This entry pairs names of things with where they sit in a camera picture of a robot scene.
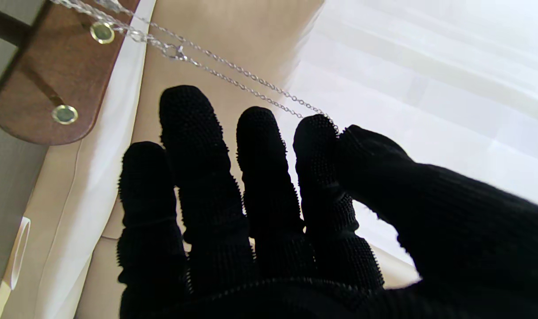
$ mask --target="gloved hand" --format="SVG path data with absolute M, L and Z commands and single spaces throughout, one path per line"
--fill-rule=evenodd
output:
M 269 110 L 252 107 L 238 122 L 242 203 L 206 97 L 179 86 L 160 104 L 165 149 L 135 143 L 123 160 L 121 318 L 538 315 L 538 206 L 417 164 L 377 133 L 352 126 L 338 139 L 315 115 L 301 121 L 293 143 L 303 221 Z M 382 288 L 346 191 L 395 226 L 419 283 Z

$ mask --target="white curtain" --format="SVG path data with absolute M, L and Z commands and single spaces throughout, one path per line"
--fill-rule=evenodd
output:
M 329 0 L 290 89 L 341 128 L 538 203 L 538 0 Z M 292 141 L 296 119 L 276 117 Z M 356 210 L 360 235 L 412 263 L 391 226 Z

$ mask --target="silver chain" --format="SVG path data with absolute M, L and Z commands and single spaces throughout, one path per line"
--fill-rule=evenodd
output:
M 250 71 L 247 71 L 243 69 L 243 67 L 240 67 L 236 65 L 235 63 L 232 63 L 222 57 L 220 57 L 217 54 L 212 53 L 209 50 L 203 49 L 200 45 L 193 43 L 192 41 L 184 38 L 183 36 L 180 36 L 178 34 L 175 34 L 174 32 L 159 26 L 155 22 L 150 22 L 149 20 L 142 18 L 140 16 L 137 16 L 135 12 L 132 12 L 131 10 L 128 10 L 121 6 L 117 0 L 94 0 L 97 4 L 100 4 L 101 6 L 108 8 L 114 12 L 121 12 L 128 16 L 131 16 L 133 18 L 136 18 L 138 20 L 141 20 L 142 22 L 149 24 L 152 27 L 157 28 L 158 30 L 168 34 L 172 38 L 178 40 L 180 42 L 180 45 L 175 45 L 172 43 L 165 43 L 161 40 L 158 40 L 155 38 L 152 34 L 145 33 L 143 31 L 137 30 L 133 27 L 131 27 L 129 24 L 125 24 L 112 16 L 106 14 L 105 12 L 102 12 L 101 10 L 94 8 L 93 6 L 90 6 L 90 4 L 86 4 L 82 2 L 82 0 L 51 0 L 55 4 L 62 4 L 63 6 L 67 8 L 75 9 L 77 12 L 87 14 L 88 16 L 91 16 L 92 18 L 95 18 L 99 22 L 107 23 L 108 25 L 112 26 L 112 29 L 119 32 L 120 34 L 131 38 L 133 41 L 138 43 L 146 43 L 150 44 L 159 50 L 161 50 L 162 54 L 171 59 L 176 61 L 184 61 L 192 63 L 192 65 L 212 74 L 216 75 L 216 77 L 220 79 L 224 79 L 224 81 L 227 81 L 230 84 L 233 84 L 236 87 L 239 87 L 241 90 L 246 91 L 248 93 L 253 94 L 255 97 L 258 97 L 259 99 L 262 99 L 263 101 L 266 101 L 267 103 L 270 103 L 271 105 L 274 105 L 278 108 L 280 108 L 283 111 L 286 111 L 290 113 L 291 115 L 295 115 L 299 119 L 303 118 L 303 115 L 301 113 L 297 113 L 295 110 L 290 109 L 289 107 L 286 107 L 285 105 L 282 105 L 281 103 L 259 93 L 258 91 L 255 91 L 254 89 L 251 89 L 247 87 L 246 85 L 239 83 L 235 79 L 232 79 L 214 69 L 211 67 L 208 67 L 206 65 L 203 65 L 200 62 L 195 61 L 194 59 L 187 57 L 184 52 L 182 51 L 184 46 L 191 47 L 197 51 L 202 52 L 204 55 L 214 59 L 216 62 L 220 62 L 225 64 L 226 66 L 230 67 L 231 69 L 237 71 L 239 74 L 242 74 L 247 79 L 252 80 L 254 82 L 260 83 L 261 85 L 264 85 L 265 87 L 268 87 L 272 91 L 277 92 L 279 95 L 283 95 L 287 99 L 291 99 L 295 103 L 299 103 L 300 105 L 303 105 L 307 109 L 314 111 L 316 113 L 322 114 L 325 117 L 328 118 L 330 123 L 334 123 L 332 121 L 332 118 L 327 114 L 324 113 L 321 109 L 318 109 L 317 107 L 312 106 L 310 103 L 306 103 L 304 100 L 297 98 L 295 95 L 292 95 L 291 93 L 285 91 L 284 89 L 281 89 L 277 87 L 276 85 L 265 81 L 264 79 L 260 78 L 259 76 L 251 73 Z

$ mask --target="finger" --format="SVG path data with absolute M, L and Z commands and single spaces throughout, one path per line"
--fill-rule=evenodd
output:
M 396 228 L 419 274 L 538 295 L 538 206 L 415 163 L 380 136 L 346 129 L 336 152 L 338 176 L 356 200 Z
M 180 188 L 184 239 L 192 244 L 194 294 L 224 291 L 252 280 L 249 227 L 214 109 L 196 87 L 178 86 L 162 94 L 160 119 L 161 139 Z
M 125 229 L 117 243 L 123 267 L 119 281 L 127 284 L 121 317 L 130 318 L 148 307 L 160 309 L 182 300 L 187 292 L 174 186 L 162 147 L 151 142 L 129 147 L 123 157 L 119 196 L 125 211 Z
M 379 289 L 383 277 L 370 245 L 355 231 L 352 198 L 339 186 L 333 155 L 334 125 L 322 115 L 306 117 L 295 132 L 306 235 L 312 241 L 320 276 L 366 289 Z
M 263 277 L 312 276 L 314 254 L 303 234 L 299 200 L 288 172 L 285 144 L 273 113 L 243 112 L 237 125 L 243 202 Z

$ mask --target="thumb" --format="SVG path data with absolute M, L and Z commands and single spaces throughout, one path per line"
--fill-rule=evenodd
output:
M 354 125 L 339 136 L 334 165 L 342 188 L 395 227 L 424 280 L 538 297 L 537 205 L 415 163 L 394 141 Z
M 393 166 L 415 165 L 393 140 L 357 125 L 340 134 L 334 162 L 342 188 L 386 222 L 383 202 L 393 196 L 393 180 L 390 182 Z

